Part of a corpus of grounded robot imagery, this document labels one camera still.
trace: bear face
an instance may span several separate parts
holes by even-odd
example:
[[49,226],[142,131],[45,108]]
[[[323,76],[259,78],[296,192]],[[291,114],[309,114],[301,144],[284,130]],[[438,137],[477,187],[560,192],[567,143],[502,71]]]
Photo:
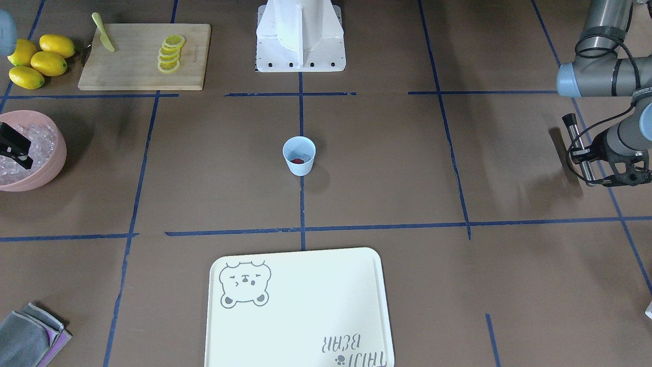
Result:
[[225,308],[232,308],[238,302],[253,302],[257,306],[267,303],[267,282],[271,278],[270,268],[262,263],[239,263],[226,265],[220,272],[220,283],[224,290],[221,303]]

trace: cup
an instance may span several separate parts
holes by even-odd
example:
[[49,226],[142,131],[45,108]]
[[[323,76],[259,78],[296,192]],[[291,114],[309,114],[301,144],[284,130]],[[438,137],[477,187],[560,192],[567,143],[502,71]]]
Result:
[[[283,157],[285,157],[290,172],[297,176],[306,176],[310,172],[316,152],[315,143],[305,136],[290,138],[283,145]],[[302,160],[303,163],[295,163],[297,159]]]

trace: knife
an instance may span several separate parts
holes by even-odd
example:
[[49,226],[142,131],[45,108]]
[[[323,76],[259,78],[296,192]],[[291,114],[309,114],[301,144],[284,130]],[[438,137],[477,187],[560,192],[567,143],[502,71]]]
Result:
[[106,31],[104,30],[104,24],[102,23],[102,17],[100,17],[100,14],[97,12],[94,12],[93,15],[93,21],[97,25],[97,29],[100,30],[100,41],[102,41],[102,44],[104,47],[106,47],[107,50],[113,52],[115,51],[115,48],[113,48],[113,45],[111,44],[111,41],[109,40],[109,36],[106,35]]

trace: cutting board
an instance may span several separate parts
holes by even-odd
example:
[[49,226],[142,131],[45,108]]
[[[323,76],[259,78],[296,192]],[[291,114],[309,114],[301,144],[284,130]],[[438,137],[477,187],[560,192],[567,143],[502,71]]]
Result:
[[[107,50],[95,32],[91,54],[81,72],[83,91],[196,91],[203,88],[209,24],[104,24],[115,48]],[[169,35],[182,35],[181,66],[165,74],[156,67],[158,51]]]

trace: bowl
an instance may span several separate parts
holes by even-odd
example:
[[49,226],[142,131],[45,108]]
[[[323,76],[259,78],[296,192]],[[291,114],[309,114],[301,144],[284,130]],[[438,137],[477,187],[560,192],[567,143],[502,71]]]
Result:
[[8,183],[6,185],[0,185],[0,191],[33,190],[52,181],[52,179],[61,172],[63,163],[66,161],[66,142],[63,140],[63,135],[61,135],[61,132],[51,118],[37,111],[20,110],[1,114],[0,121],[14,129],[16,129],[18,125],[38,125],[42,127],[49,125],[52,128],[52,135],[54,137],[54,150],[52,151],[50,158],[46,160],[40,168],[36,169],[22,180]]

